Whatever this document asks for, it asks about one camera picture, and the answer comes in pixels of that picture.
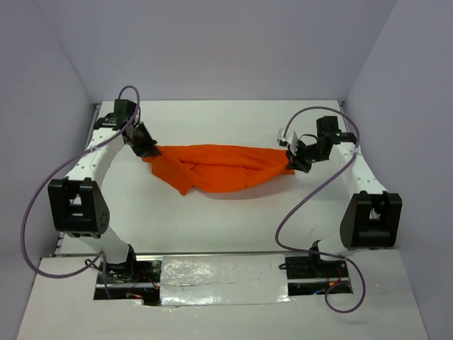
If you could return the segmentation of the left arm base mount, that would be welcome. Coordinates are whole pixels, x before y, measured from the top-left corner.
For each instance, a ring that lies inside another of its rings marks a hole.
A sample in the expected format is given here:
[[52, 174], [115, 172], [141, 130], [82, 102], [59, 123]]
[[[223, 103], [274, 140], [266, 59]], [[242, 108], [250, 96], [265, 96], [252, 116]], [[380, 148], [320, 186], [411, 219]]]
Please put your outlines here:
[[94, 300], [139, 300], [144, 305], [161, 304], [162, 260], [138, 260], [132, 273], [114, 271], [108, 266], [98, 264]]

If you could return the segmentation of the orange t-shirt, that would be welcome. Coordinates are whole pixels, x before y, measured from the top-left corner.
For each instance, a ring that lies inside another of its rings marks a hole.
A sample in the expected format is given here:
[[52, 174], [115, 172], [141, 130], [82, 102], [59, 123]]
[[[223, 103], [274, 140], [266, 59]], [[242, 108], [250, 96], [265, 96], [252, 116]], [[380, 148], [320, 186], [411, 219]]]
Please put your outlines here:
[[160, 154], [142, 159], [151, 173], [181, 195], [233, 193], [254, 188], [278, 176], [293, 175], [284, 150], [238, 145], [159, 145]]

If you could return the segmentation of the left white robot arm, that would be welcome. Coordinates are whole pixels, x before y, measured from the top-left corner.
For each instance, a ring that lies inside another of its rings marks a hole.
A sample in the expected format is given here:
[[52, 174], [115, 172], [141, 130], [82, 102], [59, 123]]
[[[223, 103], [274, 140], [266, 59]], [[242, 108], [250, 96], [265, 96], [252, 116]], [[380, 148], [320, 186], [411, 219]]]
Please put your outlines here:
[[101, 193], [103, 179], [117, 153], [129, 146], [139, 158], [160, 154], [157, 141], [138, 118], [137, 104], [117, 99], [112, 113], [93, 126], [90, 144], [76, 165], [62, 179], [47, 187], [55, 229], [79, 239], [94, 252], [105, 254], [103, 265], [122, 282], [139, 273], [134, 249], [110, 226], [110, 211]]

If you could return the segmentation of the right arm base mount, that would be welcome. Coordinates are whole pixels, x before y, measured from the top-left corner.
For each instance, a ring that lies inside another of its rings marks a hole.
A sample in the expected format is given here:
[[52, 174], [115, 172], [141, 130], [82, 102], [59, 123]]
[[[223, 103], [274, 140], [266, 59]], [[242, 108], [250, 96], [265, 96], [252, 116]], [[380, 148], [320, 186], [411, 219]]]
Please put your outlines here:
[[286, 273], [289, 296], [352, 294], [346, 262], [317, 254], [289, 255], [278, 268]]

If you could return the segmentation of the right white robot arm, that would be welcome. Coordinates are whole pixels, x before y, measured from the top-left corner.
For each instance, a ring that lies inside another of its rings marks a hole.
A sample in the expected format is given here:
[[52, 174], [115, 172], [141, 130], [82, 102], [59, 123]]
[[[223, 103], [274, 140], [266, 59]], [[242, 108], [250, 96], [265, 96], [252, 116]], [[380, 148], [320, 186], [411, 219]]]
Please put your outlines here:
[[349, 256], [356, 251], [394, 247], [402, 198], [388, 191], [372, 173], [357, 133], [343, 132], [337, 117], [324, 116], [316, 121], [315, 143], [305, 144], [296, 133], [288, 136], [286, 129], [279, 131], [277, 141], [287, 148], [288, 169], [307, 174], [315, 163], [332, 163], [334, 178], [343, 181], [350, 199], [339, 230], [314, 243], [314, 250], [320, 253], [307, 261], [313, 276], [323, 277], [332, 269], [329, 254]]

